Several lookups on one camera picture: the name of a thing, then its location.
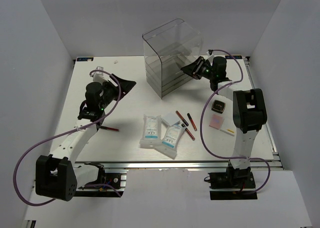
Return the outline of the clear acrylic organizer with drawers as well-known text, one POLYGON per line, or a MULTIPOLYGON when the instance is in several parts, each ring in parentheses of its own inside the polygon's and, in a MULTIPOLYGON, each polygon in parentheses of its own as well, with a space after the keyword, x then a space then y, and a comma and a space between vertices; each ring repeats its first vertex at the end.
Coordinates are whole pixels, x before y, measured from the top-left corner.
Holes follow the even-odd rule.
POLYGON ((181 68, 193 63, 203 47, 203 36, 181 18, 142 34, 147 83, 162 99, 192 78, 181 68))

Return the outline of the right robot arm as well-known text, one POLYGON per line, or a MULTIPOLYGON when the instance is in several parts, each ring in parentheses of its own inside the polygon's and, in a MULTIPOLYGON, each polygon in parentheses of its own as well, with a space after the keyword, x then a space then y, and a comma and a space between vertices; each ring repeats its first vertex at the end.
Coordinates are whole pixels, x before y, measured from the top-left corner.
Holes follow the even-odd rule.
POLYGON ((226 183, 236 188, 244 181, 242 171, 250 168, 250 158, 258 132, 267 122, 267 112, 263 92, 259 88, 243 90, 244 78, 242 67, 239 66, 240 79, 231 80, 227 77, 227 59, 216 56, 210 62, 200 56, 194 62, 180 69, 189 77, 209 80, 213 96, 220 95, 232 101, 232 119, 236 127, 233 154, 229 158, 232 171, 225 176, 226 183))

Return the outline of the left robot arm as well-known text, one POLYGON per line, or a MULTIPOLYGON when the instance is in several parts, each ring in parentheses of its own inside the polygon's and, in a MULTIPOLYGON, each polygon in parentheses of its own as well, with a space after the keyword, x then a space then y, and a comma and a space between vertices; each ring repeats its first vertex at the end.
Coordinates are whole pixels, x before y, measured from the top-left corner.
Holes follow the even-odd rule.
POLYGON ((75 162, 89 140, 98 132, 107 115, 105 108, 118 103, 137 84, 111 74, 105 80, 97 70, 85 88, 74 130, 49 155, 41 155, 35 165, 35 192, 39 196, 70 201, 78 188, 104 186, 104 166, 89 162, 78 167, 75 162))

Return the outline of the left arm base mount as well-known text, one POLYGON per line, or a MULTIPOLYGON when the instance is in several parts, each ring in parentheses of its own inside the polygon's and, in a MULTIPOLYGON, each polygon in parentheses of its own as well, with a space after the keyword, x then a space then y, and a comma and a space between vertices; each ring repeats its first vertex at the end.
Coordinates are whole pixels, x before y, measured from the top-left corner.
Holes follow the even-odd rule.
POLYGON ((77 180, 76 197, 119 198, 124 192, 127 179, 124 171, 96 162, 79 164, 73 170, 77 180))

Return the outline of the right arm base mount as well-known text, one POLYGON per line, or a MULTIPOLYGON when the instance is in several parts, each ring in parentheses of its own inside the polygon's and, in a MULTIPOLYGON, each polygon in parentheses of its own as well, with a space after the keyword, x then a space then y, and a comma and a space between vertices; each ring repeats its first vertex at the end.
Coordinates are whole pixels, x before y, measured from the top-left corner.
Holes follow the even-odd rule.
POLYGON ((224 172, 211 172, 203 179, 209 184, 212 201, 257 200, 256 183, 251 168, 235 169, 228 165, 224 172))

